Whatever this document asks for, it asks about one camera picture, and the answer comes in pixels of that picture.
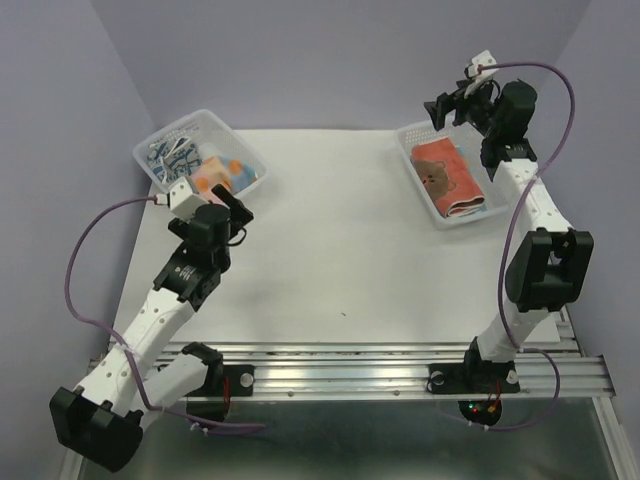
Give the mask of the pastel orange dot towel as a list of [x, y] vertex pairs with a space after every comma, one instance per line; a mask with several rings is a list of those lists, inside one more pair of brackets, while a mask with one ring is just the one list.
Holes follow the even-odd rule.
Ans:
[[200, 195], [212, 203], [222, 201], [213, 193], [216, 185], [222, 185], [232, 194], [238, 194], [256, 182], [258, 176], [248, 164], [238, 159], [212, 156], [202, 162], [199, 169], [191, 175]]

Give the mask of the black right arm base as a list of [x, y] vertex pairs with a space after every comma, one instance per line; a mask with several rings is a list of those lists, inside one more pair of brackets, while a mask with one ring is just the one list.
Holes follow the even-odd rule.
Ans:
[[436, 395], [481, 395], [520, 392], [519, 377], [513, 362], [481, 361], [470, 366], [463, 362], [428, 365], [427, 390]]

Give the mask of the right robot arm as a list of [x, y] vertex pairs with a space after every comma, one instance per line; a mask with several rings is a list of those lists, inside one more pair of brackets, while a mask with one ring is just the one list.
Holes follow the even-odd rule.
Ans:
[[495, 365], [514, 361], [530, 334], [552, 313], [577, 300], [594, 249], [587, 231], [559, 212], [543, 181], [528, 138], [536, 90], [522, 80], [501, 88], [492, 80], [459, 80], [425, 108], [436, 130], [471, 125], [483, 138], [480, 160], [512, 208], [498, 277], [498, 312], [469, 346], [460, 366], [463, 384], [482, 390]]

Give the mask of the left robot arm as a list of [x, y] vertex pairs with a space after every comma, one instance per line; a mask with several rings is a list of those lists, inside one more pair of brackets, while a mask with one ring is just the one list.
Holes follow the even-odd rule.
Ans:
[[208, 200], [188, 178], [175, 181], [151, 202], [169, 209], [169, 230], [181, 242], [170, 256], [126, 331], [109, 332], [115, 345], [74, 388], [59, 388], [49, 402], [61, 445], [110, 472], [126, 466], [145, 430], [192, 392], [221, 398], [211, 419], [183, 417], [205, 433], [242, 435], [255, 424], [229, 424], [233, 377], [222, 354], [200, 342], [158, 373], [152, 368], [174, 335], [198, 312], [231, 266], [231, 248], [246, 237], [253, 213], [225, 186]]

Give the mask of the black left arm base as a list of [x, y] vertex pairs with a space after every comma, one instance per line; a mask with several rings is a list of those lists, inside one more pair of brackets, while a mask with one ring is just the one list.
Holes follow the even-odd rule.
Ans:
[[195, 397], [251, 397], [254, 390], [255, 367], [251, 364], [218, 364], [209, 366], [205, 379], [189, 393]]

